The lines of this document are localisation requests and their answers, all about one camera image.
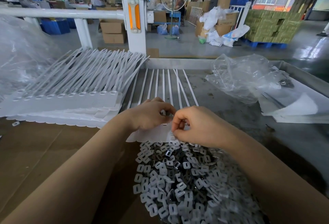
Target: concrete floor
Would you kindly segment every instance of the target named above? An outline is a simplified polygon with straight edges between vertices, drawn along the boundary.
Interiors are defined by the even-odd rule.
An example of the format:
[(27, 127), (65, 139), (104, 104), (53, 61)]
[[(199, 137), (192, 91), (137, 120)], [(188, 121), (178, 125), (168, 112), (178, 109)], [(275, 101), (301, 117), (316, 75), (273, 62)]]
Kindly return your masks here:
[[(286, 49), (262, 48), (252, 49), (250, 46), (238, 41), (233, 48), (227, 46), (212, 46), (207, 43), (200, 44), (194, 35), (195, 27), (186, 22), (181, 27), (179, 40), (168, 40), (158, 35), (156, 29), (146, 34), (147, 48), (159, 48), (161, 57), (218, 57), (226, 54), (229, 57), (240, 57), (253, 53), (265, 56), (270, 60), (284, 60), (297, 66), (327, 82), (327, 70), (329, 69), (329, 38), (322, 38), (316, 34), (322, 32), (327, 22), (303, 21), (298, 33), (288, 44)], [(97, 47), (126, 47), (125, 44), (105, 44), (102, 34), (97, 31), (98, 20), (89, 25), (94, 48)], [(60, 46), (63, 53), (68, 50), (75, 50), (81, 46), (76, 29), (64, 35), (51, 36)]]

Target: factory floor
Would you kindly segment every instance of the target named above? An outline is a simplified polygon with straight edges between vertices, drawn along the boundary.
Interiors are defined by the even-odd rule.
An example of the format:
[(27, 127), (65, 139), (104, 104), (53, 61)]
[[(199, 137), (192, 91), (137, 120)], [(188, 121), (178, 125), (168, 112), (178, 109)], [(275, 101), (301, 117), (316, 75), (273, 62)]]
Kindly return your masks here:
[[(325, 25), (326, 22), (304, 21), (292, 42), (282, 50), (252, 49), (241, 42), (237, 43), (240, 46), (233, 48), (211, 46), (206, 43), (202, 45), (194, 35), (194, 26), (188, 22), (181, 28), (179, 40), (167, 40), (153, 31), (147, 33), (146, 44), (148, 48), (159, 48), (161, 57), (218, 57), (223, 53), (230, 57), (239, 57), (256, 53), (271, 60), (285, 60), (329, 82), (327, 75), (329, 38), (316, 36)], [(104, 44), (97, 26), (97, 20), (89, 25), (94, 48), (112, 46)], [(78, 33), (74, 29), (69, 34), (51, 36), (51, 38), (59, 45), (63, 54), (80, 47)], [(118, 47), (123, 46), (128, 48), (128, 43), (118, 45)], [(209, 91), (212, 93), (207, 95), (202, 94), (201, 98), (211, 97), (212, 102), (217, 102), (219, 97), (214, 98), (214, 91)], [(247, 117), (247, 121), (253, 126), (254, 122), (250, 120), (250, 117), (257, 118), (260, 112), (255, 110), (250, 116), (246, 112), (247, 110), (241, 111), (241, 114), (245, 114), (244, 117)], [(224, 118), (228, 121), (229, 119), (237, 121), (240, 115), (232, 108), (225, 111)], [(21, 122), (13, 127), (12, 122), (4, 118), (0, 119), (0, 136), (2, 135), (0, 139), (0, 222), (98, 130), (36, 122)], [(293, 132), (299, 128), (299, 124), (291, 125), (291, 129), (284, 123), (279, 126), (281, 127), (277, 128), (277, 132), (282, 129)], [(321, 133), (324, 136), (329, 133), (327, 129), (327, 125), (312, 125), (314, 133)], [(292, 138), (290, 144), (298, 147), (296, 150), (300, 152), (296, 152), (309, 154), (304, 157), (310, 162), (316, 160), (324, 161), (323, 163), (326, 164), (328, 142), (325, 139), (319, 140), (313, 132), (304, 131), (304, 140)], [(137, 167), (134, 158), (138, 150), (139, 143), (125, 143), (122, 156), (114, 168), (93, 223), (159, 223), (158, 218), (150, 218), (145, 207), (140, 203), (139, 197), (132, 193)], [(323, 174), (328, 181), (327, 173)]]
[[(160, 57), (216, 58), (221, 54), (226, 54), (229, 57), (240, 57), (256, 53), (270, 60), (284, 60), (329, 82), (329, 76), (327, 76), (329, 38), (316, 35), (323, 31), (326, 24), (327, 22), (323, 21), (303, 21), (298, 33), (286, 49), (276, 47), (253, 49), (241, 41), (238, 41), (234, 47), (200, 44), (194, 35), (195, 26), (186, 21), (185, 26), (180, 28), (179, 40), (165, 39), (164, 36), (157, 34), (156, 29), (153, 29), (152, 32), (146, 34), (146, 47), (158, 48)], [(89, 32), (94, 48), (125, 47), (128, 49), (128, 43), (105, 44), (102, 34), (98, 32), (98, 20), (89, 25)], [(58, 43), (63, 53), (81, 47), (76, 29), (71, 29), (68, 34), (53, 35), (51, 38)]]

